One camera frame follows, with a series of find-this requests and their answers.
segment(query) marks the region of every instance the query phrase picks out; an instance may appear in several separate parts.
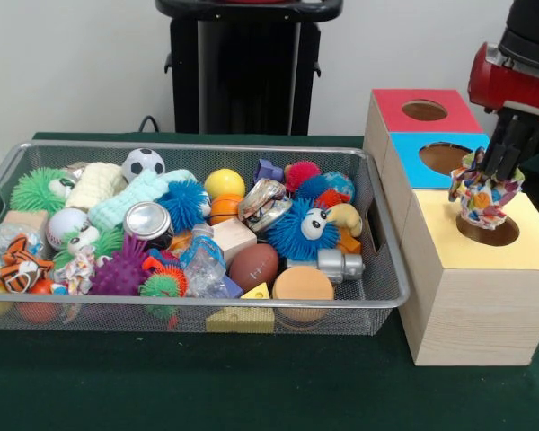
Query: white wall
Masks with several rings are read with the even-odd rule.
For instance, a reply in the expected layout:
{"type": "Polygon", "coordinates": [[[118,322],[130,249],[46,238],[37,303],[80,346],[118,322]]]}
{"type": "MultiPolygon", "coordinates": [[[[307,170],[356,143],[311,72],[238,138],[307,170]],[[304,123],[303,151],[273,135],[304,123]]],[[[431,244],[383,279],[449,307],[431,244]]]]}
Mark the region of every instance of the white wall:
{"type": "MultiPolygon", "coordinates": [[[[455,87],[511,0],[346,0],[322,25],[312,134],[363,133],[374,87],[455,87]]],[[[173,130],[169,19],[153,0],[0,0],[0,154],[36,131],[173,130]]],[[[480,115],[488,129],[493,118],[480,115]]]]}

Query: black stand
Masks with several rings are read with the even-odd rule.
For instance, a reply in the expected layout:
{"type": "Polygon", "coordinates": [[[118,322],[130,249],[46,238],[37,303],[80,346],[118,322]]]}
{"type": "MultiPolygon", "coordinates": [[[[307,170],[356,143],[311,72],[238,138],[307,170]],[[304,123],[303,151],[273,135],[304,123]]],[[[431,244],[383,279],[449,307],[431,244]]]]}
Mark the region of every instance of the black stand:
{"type": "Polygon", "coordinates": [[[155,0],[172,17],[176,131],[307,135],[321,33],[343,0],[155,0]]]}

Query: blue fuzzy toy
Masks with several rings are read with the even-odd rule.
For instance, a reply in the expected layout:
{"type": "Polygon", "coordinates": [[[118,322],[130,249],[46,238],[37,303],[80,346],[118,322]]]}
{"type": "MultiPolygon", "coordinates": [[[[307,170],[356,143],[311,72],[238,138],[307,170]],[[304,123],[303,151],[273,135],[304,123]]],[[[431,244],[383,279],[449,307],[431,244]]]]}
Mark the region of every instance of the blue fuzzy toy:
{"type": "Polygon", "coordinates": [[[325,190],[330,187],[330,183],[323,175],[315,175],[309,180],[305,180],[296,191],[296,198],[317,199],[325,190]]]}
{"type": "Polygon", "coordinates": [[[326,218],[312,199],[294,200],[289,211],[268,230],[268,242],[279,256],[316,260],[318,250],[334,248],[340,238],[337,227],[326,218]]]}
{"type": "Polygon", "coordinates": [[[198,223],[205,223],[202,207],[208,204],[208,194],[196,181],[171,182],[168,191],[157,203],[170,213],[176,234],[191,230],[198,223]]]}

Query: black cable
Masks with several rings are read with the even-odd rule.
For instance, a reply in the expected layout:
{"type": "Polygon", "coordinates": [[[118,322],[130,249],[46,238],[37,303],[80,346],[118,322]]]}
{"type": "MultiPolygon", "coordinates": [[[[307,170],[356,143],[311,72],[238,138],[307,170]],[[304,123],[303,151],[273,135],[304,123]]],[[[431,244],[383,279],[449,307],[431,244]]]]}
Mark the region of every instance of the black cable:
{"type": "Polygon", "coordinates": [[[146,115],[144,117],[144,119],[142,120],[142,123],[140,124],[140,127],[138,128],[137,132],[138,133],[142,133],[144,131],[144,127],[146,126],[146,123],[148,121],[151,121],[152,124],[154,125],[154,130],[155,130],[155,133],[160,133],[160,128],[158,127],[158,123],[157,121],[155,120],[154,117],[152,117],[151,115],[146,115]]]}

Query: baseball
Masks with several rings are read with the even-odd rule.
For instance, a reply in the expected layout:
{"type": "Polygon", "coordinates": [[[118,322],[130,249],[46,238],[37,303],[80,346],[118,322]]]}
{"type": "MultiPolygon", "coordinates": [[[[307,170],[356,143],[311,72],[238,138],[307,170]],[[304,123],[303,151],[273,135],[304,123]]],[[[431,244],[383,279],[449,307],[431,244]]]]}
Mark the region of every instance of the baseball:
{"type": "Polygon", "coordinates": [[[75,208],[64,208],[55,213],[48,222],[46,239],[56,251],[62,250],[64,237],[90,224],[88,215],[75,208]]]}

